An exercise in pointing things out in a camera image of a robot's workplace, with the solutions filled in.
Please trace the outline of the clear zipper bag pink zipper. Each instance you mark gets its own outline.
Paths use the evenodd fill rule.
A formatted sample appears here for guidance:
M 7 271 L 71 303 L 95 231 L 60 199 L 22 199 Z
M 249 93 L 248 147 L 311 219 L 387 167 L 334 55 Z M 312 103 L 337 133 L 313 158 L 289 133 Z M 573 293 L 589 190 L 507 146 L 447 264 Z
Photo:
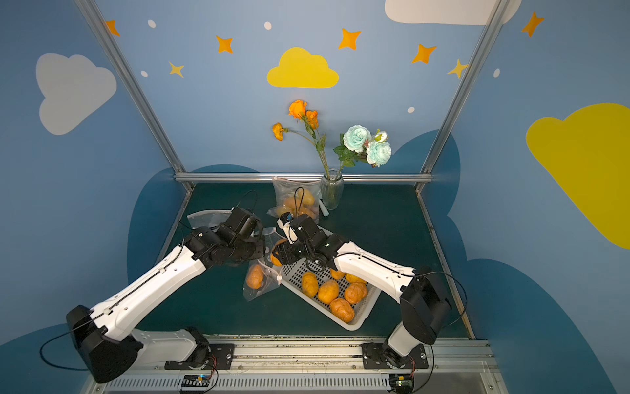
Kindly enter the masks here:
M 276 203 L 272 208 L 267 210 L 267 214 L 273 218 L 279 218 L 283 213 L 286 213 L 287 211 L 283 207 L 284 200 L 290 197 L 296 199 L 297 190 L 303 188 L 313 194 L 315 204 L 313 206 L 299 206 L 296 200 L 297 212 L 292 214 L 296 218 L 305 214 L 315 221 L 315 223 L 318 223 L 320 215 L 319 200 L 321 200 L 320 184 L 320 181 L 297 182 L 283 177 L 274 177 L 272 179 L 272 185 L 275 190 Z

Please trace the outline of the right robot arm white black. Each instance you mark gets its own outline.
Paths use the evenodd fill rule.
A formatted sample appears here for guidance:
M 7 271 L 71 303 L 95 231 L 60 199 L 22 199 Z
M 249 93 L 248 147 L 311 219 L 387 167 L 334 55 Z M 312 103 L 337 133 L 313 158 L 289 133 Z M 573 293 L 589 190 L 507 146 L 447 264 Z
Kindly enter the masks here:
M 383 350 L 408 356 L 419 345 L 433 345 L 453 310 L 445 274 L 427 266 L 406 267 L 369 253 L 344 236 L 327 233 L 303 214 L 284 213 L 277 220 L 287 241 L 272 250 L 281 264 L 302 259 L 363 279 L 400 305 L 401 322 Z

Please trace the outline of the spare clear zipper bag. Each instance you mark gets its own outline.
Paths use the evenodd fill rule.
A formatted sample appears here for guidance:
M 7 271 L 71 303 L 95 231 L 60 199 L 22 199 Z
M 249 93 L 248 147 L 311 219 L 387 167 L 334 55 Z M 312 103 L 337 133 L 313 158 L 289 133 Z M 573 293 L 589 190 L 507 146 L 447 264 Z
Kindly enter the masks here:
M 262 256 L 249 262 L 243 286 L 246 301 L 273 292 L 282 284 L 282 268 L 272 262 L 272 249 L 278 242 L 285 241 L 285 237 L 280 235 L 276 228 L 264 228 L 262 241 Z

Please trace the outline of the orange potato edge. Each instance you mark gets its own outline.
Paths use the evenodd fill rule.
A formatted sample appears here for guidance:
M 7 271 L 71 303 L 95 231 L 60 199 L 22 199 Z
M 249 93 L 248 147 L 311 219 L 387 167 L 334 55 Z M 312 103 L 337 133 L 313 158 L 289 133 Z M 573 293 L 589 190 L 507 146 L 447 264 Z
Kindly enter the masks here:
M 306 272 L 301 279 L 301 290 L 307 297 L 315 297 L 319 291 L 318 277 L 312 272 Z

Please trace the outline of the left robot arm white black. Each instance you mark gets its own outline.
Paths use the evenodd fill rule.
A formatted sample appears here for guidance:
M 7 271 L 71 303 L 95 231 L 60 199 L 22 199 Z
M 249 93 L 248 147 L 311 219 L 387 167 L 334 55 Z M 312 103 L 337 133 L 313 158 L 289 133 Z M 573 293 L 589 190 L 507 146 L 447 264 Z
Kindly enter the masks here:
M 233 208 L 215 228 L 186 235 L 161 262 L 109 299 L 67 314 L 72 342 L 97 383 L 108 383 L 135 365 L 164 363 L 182 369 L 214 365 L 211 347 L 195 328 L 174 332 L 137 329 L 164 300 L 213 266 L 264 255 L 263 225 L 247 209 Z

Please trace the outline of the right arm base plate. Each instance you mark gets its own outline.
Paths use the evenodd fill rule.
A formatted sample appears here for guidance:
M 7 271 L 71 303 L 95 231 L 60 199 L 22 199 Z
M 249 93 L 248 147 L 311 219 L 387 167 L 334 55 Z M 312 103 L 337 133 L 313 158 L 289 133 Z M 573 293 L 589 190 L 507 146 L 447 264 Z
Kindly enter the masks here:
M 364 369 L 429 369 L 428 354 L 423 344 L 415 346 L 408 356 L 401 356 L 386 343 L 361 345 Z

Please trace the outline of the orange potato basket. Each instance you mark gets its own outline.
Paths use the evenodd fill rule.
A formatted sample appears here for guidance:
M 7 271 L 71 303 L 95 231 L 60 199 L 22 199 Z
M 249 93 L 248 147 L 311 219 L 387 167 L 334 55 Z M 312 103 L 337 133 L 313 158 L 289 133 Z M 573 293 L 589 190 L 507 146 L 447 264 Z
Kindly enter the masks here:
M 254 264 L 249 268 L 245 283 L 250 289 L 259 290 L 264 284 L 265 278 L 266 274 L 263 266 L 260 264 Z

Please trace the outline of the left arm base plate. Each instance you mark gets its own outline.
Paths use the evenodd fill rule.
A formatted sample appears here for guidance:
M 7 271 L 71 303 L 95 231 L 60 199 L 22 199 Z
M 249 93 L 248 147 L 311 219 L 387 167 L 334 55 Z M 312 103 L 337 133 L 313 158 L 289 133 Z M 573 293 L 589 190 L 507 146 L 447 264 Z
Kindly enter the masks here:
M 167 361 L 165 370 L 180 371 L 219 371 L 229 370 L 234 360 L 235 345 L 232 343 L 210 343 L 197 346 L 193 353 L 184 361 Z

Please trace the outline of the yellow green potato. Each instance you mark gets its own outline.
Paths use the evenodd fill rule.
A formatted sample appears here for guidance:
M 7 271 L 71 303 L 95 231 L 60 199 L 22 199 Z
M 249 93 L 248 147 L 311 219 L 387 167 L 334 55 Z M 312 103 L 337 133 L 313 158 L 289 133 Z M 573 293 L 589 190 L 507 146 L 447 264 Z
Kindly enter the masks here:
M 313 206 L 315 204 L 313 194 L 303 188 L 297 190 L 296 199 L 299 206 Z

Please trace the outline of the large orange potato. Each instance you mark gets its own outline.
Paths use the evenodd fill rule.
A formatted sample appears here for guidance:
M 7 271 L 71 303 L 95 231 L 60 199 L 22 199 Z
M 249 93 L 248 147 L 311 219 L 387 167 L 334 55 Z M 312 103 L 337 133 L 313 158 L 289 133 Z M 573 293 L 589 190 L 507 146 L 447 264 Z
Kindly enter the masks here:
M 283 207 L 287 212 L 296 213 L 297 203 L 294 197 L 290 197 L 284 200 Z

